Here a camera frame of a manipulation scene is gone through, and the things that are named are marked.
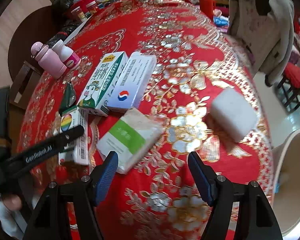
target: shiny floor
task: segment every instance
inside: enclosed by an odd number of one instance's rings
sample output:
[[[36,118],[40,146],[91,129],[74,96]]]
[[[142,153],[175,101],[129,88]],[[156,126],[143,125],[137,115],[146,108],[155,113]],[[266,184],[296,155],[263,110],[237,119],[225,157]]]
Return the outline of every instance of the shiny floor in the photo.
[[[267,87],[263,73],[257,73],[253,80],[269,122],[272,146],[277,147],[291,132],[300,129],[300,107],[293,113],[289,113],[279,100],[279,98],[282,102],[286,100],[282,89],[276,88],[277,83],[271,88]]]

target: red cushion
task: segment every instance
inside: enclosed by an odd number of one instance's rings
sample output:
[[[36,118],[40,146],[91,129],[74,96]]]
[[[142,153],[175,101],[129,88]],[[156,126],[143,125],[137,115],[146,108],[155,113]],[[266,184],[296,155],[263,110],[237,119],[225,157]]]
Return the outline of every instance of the red cushion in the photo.
[[[300,68],[298,66],[288,62],[284,75],[290,80],[292,86],[300,88]]]

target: white bottle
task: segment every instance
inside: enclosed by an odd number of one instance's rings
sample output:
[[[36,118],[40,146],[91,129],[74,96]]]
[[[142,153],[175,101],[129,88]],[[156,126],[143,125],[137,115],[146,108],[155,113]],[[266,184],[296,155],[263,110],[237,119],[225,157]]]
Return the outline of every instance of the white bottle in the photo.
[[[70,70],[76,69],[79,66],[81,58],[71,48],[64,45],[62,40],[58,40],[53,45],[52,50],[58,54],[60,60]]]

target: red thermos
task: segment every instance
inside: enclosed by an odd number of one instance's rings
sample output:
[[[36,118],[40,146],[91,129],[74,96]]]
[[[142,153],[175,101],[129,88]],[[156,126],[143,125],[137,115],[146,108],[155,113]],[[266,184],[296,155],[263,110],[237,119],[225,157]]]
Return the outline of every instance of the red thermos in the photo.
[[[199,0],[200,10],[213,21],[213,10],[216,8],[214,0]]]

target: table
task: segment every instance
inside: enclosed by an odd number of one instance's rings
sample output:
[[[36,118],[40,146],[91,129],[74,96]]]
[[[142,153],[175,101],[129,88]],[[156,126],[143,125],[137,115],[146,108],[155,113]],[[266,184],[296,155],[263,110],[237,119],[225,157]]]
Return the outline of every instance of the table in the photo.
[[[77,96],[104,53],[155,54],[158,64],[139,110],[158,119],[165,131],[127,175],[116,174],[106,200],[96,208],[105,239],[198,239],[210,209],[201,200],[187,167],[196,150],[206,164],[233,182],[257,180],[272,193],[273,164],[267,121],[252,78],[226,39],[198,8],[184,0],[126,0],[93,16],[68,44],[82,58],[78,70],[54,80],[42,75],[26,110],[18,150],[58,131],[66,82]],[[242,93],[259,121],[234,143],[209,115],[210,104],[225,87]],[[102,163],[96,143],[119,115],[89,116],[90,168]],[[66,183],[88,172],[85,166],[59,167],[57,157],[32,170],[37,188],[56,180]],[[75,224],[71,204],[70,223]],[[235,204],[228,231],[233,236]],[[72,233],[78,239],[75,225]]]

